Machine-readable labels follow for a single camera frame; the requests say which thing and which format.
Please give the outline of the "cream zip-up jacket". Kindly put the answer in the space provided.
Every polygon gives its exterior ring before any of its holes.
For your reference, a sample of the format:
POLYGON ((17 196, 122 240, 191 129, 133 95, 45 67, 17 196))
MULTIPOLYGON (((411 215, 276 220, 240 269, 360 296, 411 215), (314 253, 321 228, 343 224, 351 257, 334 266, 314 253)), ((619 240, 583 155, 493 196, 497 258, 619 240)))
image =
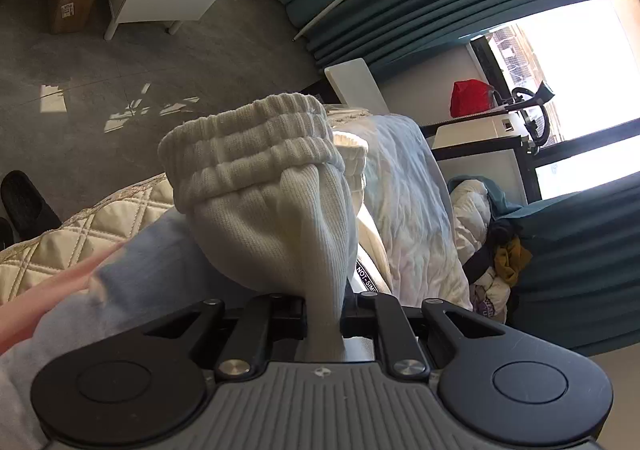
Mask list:
POLYGON ((390 291, 390 263, 363 204, 368 150, 299 93, 186 122, 158 146, 175 208, 209 262, 244 288, 303 297, 307 361, 347 357, 340 320, 358 253, 390 291))

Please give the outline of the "metal clothes rack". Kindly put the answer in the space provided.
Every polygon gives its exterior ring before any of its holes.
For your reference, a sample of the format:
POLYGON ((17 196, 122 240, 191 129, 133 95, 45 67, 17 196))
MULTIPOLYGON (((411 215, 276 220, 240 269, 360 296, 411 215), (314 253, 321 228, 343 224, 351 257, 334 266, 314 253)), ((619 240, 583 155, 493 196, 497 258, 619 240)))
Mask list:
POLYGON ((478 141, 518 138, 532 155, 548 143, 551 122, 546 103, 554 97, 549 86, 541 82, 537 91, 517 86, 511 96, 501 99, 491 90, 489 95, 500 105, 487 111, 421 126, 423 135, 435 149, 477 143, 478 141))

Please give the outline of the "white puffy comforter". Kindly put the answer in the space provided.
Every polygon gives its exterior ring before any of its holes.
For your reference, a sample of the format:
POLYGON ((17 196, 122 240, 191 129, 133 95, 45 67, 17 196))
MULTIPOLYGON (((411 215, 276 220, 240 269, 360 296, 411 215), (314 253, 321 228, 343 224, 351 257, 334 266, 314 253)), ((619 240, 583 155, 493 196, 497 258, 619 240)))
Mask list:
POLYGON ((477 179, 462 181, 451 193, 454 212, 454 244, 462 264, 485 243, 491 221, 488 190, 477 179))

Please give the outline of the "mustard yellow garment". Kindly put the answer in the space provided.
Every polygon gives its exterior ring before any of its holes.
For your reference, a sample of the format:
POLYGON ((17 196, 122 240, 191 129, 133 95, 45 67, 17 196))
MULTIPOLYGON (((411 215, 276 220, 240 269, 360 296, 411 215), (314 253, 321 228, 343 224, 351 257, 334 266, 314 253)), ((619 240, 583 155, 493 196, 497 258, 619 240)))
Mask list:
POLYGON ((518 283, 521 272, 532 259, 533 254, 524 247, 520 238, 514 237, 496 250, 494 259, 496 275, 512 288, 518 283))

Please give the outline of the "black garment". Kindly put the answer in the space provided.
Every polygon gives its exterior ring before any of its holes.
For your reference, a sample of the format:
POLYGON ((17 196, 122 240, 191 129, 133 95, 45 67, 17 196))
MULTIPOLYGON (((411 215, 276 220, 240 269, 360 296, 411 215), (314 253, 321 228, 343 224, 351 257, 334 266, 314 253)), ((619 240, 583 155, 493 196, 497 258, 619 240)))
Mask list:
POLYGON ((470 285, 480 280, 489 267, 495 266, 498 248, 504 248, 517 233, 518 229, 507 219, 499 219, 489 224, 484 244, 462 265, 470 285))

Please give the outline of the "quilted beige mattress side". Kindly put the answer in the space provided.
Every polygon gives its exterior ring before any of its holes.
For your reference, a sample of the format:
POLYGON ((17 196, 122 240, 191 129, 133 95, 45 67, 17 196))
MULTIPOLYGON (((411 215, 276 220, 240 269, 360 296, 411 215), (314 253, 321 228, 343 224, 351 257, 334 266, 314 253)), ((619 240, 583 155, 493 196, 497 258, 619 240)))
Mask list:
POLYGON ((133 238, 174 205, 165 174, 119 189, 76 213, 57 229, 1 252, 1 302, 70 268, 93 254, 133 238))

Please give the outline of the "right teal curtain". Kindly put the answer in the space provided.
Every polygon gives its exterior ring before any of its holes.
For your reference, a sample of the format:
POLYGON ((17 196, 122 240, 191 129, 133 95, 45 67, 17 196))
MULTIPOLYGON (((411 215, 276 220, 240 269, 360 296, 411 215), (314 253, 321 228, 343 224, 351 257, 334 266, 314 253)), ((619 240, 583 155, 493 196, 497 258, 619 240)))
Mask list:
POLYGON ((511 288, 508 326, 585 356, 639 342, 639 176, 519 205, 494 181, 491 221, 507 219, 533 259, 511 288))

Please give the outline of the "red garment on rack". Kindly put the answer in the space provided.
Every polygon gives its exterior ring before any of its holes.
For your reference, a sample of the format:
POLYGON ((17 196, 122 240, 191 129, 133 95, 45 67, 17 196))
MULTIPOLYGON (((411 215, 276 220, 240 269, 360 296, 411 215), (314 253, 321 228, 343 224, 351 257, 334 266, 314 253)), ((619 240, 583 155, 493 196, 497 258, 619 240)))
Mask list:
POLYGON ((454 82, 450 97, 449 112, 452 118, 488 111, 494 103, 494 88, 481 80, 454 82))

